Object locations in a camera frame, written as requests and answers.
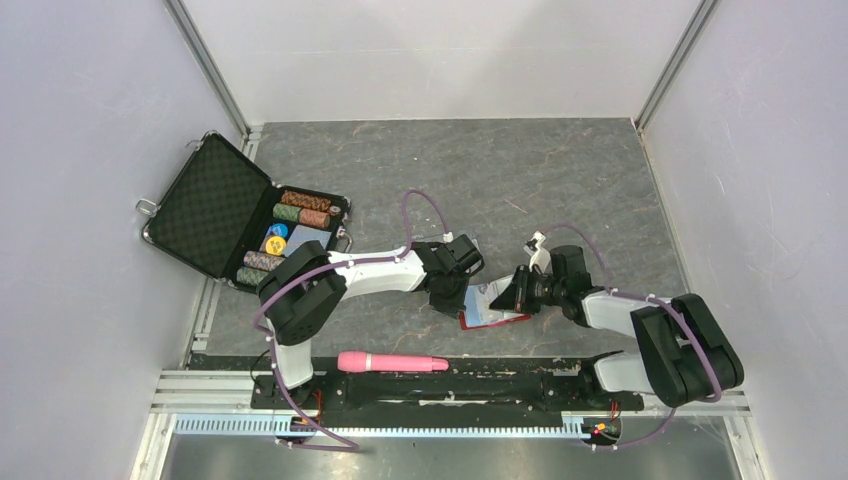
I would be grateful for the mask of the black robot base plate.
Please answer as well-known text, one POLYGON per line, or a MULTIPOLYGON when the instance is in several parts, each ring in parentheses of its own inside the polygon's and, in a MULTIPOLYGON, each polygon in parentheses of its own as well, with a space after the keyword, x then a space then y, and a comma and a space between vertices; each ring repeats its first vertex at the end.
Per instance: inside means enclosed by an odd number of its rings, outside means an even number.
POLYGON ((639 412, 631 392, 593 392, 590 358, 455 357, 432 373, 344 373, 330 357, 290 395, 330 427, 552 426, 564 412, 639 412))

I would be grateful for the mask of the clear plastic card box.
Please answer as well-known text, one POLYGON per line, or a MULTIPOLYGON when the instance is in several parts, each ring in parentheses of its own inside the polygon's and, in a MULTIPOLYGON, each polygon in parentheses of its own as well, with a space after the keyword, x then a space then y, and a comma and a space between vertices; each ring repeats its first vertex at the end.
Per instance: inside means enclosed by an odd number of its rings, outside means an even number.
POLYGON ((483 260, 475 241, 462 231, 408 235, 386 257, 394 263, 416 261, 446 265, 448 269, 469 269, 483 260))

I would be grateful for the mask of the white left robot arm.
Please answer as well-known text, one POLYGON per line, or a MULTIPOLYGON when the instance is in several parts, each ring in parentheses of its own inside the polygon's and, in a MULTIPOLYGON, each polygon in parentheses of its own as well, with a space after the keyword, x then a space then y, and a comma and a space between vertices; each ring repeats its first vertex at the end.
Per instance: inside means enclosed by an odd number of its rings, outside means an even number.
POLYGON ((465 309, 471 278, 484 265, 466 235, 360 254, 329 251, 317 241, 302 244, 256 289, 260 307, 253 323, 269 345, 276 394, 295 408, 312 399, 312 339, 342 301, 382 292, 424 292, 433 310, 456 318, 465 309))

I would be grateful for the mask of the silver VIP card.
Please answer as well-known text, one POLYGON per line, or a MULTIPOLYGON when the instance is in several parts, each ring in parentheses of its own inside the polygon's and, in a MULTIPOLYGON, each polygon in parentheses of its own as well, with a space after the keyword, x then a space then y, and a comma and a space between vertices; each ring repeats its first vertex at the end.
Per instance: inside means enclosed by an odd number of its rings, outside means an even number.
POLYGON ((469 288, 473 306, 480 312, 490 309, 490 304, 499 296, 495 282, 474 285, 469 288))

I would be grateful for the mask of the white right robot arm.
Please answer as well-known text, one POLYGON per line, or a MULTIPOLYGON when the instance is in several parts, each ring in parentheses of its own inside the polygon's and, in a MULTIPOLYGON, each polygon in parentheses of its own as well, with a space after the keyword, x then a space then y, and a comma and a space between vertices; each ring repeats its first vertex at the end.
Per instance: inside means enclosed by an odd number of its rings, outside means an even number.
POLYGON ((576 245, 556 247, 547 257, 546 266, 518 266, 489 307, 520 315, 557 307, 581 327, 636 341, 635 354, 613 353, 592 361, 577 382, 585 405, 602 408, 618 392, 633 392, 676 408, 713 402, 717 393, 744 382, 743 364, 701 296, 638 296, 597 286, 583 249, 576 245))

